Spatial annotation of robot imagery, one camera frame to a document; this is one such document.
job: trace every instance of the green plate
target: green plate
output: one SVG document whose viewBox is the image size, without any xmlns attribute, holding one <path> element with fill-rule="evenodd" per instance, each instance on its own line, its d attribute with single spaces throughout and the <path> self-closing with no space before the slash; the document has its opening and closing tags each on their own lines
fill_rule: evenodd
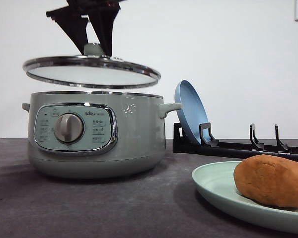
<svg viewBox="0 0 298 238">
<path fill-rule="evenodd" d="M 298 234 L 298 208 L 260 205 L 236 189 L 233 172 L 240 161 L 202 165 L 192 172 L 199 193 L 212 205 L 255 225 Z"/>
</svg>

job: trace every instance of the gray countertop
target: gray countertop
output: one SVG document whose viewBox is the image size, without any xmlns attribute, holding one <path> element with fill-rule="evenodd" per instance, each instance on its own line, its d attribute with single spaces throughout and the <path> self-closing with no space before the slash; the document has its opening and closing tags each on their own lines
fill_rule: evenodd
<svg viewBox="0 0 298 238">
<path fill-rule="evenodd" d="M 0 139 L 0 238 L 298 237 L 238 220 L 199 195 L 194 168 L 235 160 L 173 153 L 167 140 L 165 158 L 152 170 L 66 180 L 31 167 L 26 139 Z"/>
</svg>

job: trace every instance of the bread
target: bread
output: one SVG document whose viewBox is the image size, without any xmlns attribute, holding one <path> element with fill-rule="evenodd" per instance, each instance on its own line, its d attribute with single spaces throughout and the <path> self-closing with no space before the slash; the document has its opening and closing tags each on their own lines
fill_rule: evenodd
<svg viewBox="0 0 298 238">
<path fill-rule="evenodd" d="M 298 162 L 256 155 L 236 166 L 234 181 L 238 191 L 259 203 L 298 207 Z"/>
</svg>

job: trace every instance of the glass lid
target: glass lid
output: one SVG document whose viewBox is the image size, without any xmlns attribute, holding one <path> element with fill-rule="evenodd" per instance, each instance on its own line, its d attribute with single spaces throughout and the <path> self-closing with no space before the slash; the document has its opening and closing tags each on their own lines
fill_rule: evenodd
<svg viewBox="0 0 298 238">
<path fill-rule="evenodd" d="M 147 66 L 105 55 L 31 59 L 23 70 L 40 81 L 87 88 L 142 88 L 157 84 L 161 77 Z"/>
</svg>

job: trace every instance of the black dish rack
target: black dish rack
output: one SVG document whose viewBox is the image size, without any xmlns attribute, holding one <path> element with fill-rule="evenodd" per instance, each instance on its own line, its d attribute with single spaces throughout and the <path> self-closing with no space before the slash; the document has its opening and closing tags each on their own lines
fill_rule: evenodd
<svg viewBox="0 0 298 238">
<path fill-rule="evenodd" d="M 265 145 L 260 143 L 255 136 L 255 124 L 249 126 L 250 144 L 221 142 L 216 140 L 211 134 L 211 123 L 200 124 L 201 145 L 193 144 L 182 130 L 180 136 L 181 123 L 175 123 L 173 126 L 173 152 L 199 154 L 208 156 L 221 156 L 231 158 L 246 159 L 254 155 L 274 155 L 284 157 L 298 162 L 298 147 L 287 146 L 279 139 L 278 125 L 275 125 L 276 145 Z M 203 137 L 203 130 L 207 129 L 210 141 Z"/>
</svg>

